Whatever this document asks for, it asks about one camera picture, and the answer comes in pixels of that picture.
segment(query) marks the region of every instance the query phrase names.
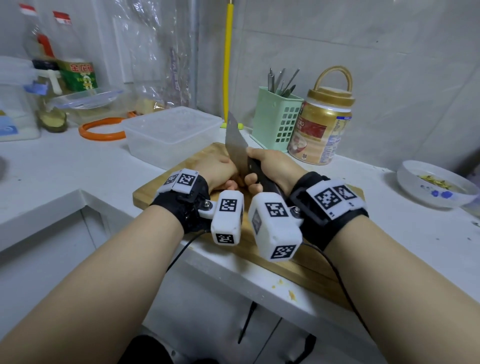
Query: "green utensil holder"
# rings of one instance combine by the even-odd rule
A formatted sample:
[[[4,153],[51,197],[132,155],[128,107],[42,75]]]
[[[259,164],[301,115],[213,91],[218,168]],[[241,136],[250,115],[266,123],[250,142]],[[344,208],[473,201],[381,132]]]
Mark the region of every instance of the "green utensil holder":
[[[260,87],[251,138],[264,149],[286,153],[302,102],[298,96],[281,97]]]

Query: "wrist strap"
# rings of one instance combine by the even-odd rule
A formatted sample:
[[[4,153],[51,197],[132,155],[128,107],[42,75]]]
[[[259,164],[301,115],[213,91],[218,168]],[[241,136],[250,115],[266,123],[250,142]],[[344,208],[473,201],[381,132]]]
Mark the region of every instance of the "wrist strap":
[[[195,170],[173,172],[157,190],[150,205],[166,208],[180,222],[184,233],[210,229],[211,220],[201,218],[198,209],[209,200],[208,184]]]
[[[303,213],[303,237],[324,250],[335,235],[359,215],[368,217],[364,201],[342,181],[316,172],[305,174],[295,184],[290,201]]]

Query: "person's left hand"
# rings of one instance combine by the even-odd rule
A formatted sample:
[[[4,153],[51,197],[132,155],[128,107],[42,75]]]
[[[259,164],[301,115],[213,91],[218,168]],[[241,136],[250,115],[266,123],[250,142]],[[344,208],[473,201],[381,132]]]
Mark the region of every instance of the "person's left hand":
[[[209,155],[199,160],[193,169],[205,178],[209,193],[215,189],[236,190],[238,188],[235,181],[238,175],[237,167],[227,156]]]

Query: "qr code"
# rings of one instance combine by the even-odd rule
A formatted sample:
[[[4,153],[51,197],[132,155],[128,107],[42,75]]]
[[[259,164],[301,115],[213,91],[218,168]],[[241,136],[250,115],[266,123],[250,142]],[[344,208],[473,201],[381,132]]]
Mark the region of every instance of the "qr code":
[[[176,177],[177,177],[178,175],[179,175],[179,174],[177,173],[177,174],[174,174],[174,175],[170,176],[170,177],[165,181],[165,183],[164,183],[163,185],[165,186],[166,184],[170,184],[170,183],[174,182],[175,179],[176,179]]]
[[[351,200],[352,198],[357,198],[357,195],[349,190],[346,186],[337,186],[333,188],[337,193],[342,196],[345,200]]]
[[[268,213],[271,217],[288,217],[288,213],[281,202],[266,202]]]
[[[279,245],[273,251],[270,259],[290,258],[296,245]]]
[[[235,212],[236,209],[237,209],[237,200],[222,198],[219,211]]]
[[[340,197],[338,197],[330,188],[327,188],[326,190],[321,191],[319,194],[316,194],[315,199],[325,210],[328,210],[336,204],[342,202]]]
[[[216,241],[223,244],[234,244],[233,235],[232,234],[215,234]]]
[[[195,180],[195,176],[192,176],[191,174],[182,173],[177,183],[184,184],[185,186],[191,186],[194,180]]]
[[[262,219],[260,218],[258,210],[255,210],[253,213],[252,225],[253,229],[255,230],[255,234],[258,234],[258,230],[260,230],[260,227],[262,226]]]

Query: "cutting board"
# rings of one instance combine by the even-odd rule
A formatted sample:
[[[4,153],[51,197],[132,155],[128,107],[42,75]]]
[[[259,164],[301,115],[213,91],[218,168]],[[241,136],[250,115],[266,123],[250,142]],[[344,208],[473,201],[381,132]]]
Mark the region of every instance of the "cutting board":
[[[141,209],[146,209],[152,203],[157,189],[167,180],[172,172],[182,168],[194,169],[193,167],[199,160],[210,154],[228,155],[224,144],[212,143],[205,149],[136,190],[133,193],[133,204]],[[361,189],[354,186],[349,187],[363,198],[363,191]],[[295,282],[342,307],[351,309],[332,268],[321,254],[312,248],[302,245],[295,253],[295,256],[287,262],[271,263],[260,257],[253,237],[252,227],[247,218],[252,196],[246,189],[242,190],[242,192],[245,198],[245,213],[243,214],[241,241],[237,246],[233,247],[217,246]],[[219,192],[214,191],[211,194],[211,199],[216,201],[218,194]],[[205,237],[214,244],[210,234],[206,234]],[[290,297],[292,300],[295,300],[294,292],[290,294]]]

